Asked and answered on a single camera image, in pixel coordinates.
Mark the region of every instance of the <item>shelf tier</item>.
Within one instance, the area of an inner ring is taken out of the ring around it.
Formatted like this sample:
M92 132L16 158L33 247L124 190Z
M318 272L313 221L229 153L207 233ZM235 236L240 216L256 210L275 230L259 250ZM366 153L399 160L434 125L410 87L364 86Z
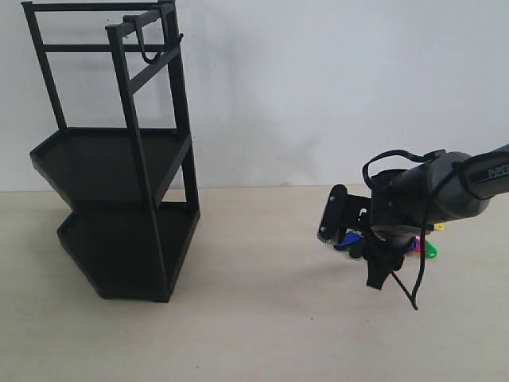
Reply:
M153 203L160 205L191 137L175 129L140 129ZM57 131L30 153L34 168L74 212L141 210L128 131L71 127Z
M185 203L163 202L156 214L168 290L157 285L161 263L146 214L73 212L57 234L102 298L168 302L200 212Z

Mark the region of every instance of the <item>beige table surface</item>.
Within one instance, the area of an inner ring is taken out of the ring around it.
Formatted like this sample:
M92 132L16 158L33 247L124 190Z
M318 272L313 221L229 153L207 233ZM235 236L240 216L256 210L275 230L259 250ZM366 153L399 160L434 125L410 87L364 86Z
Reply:
M60 198L0 194L0 381L509 380L509 197L433 234L415 312L316 239L328 191L201 190L169 304L102 300L56 238Z

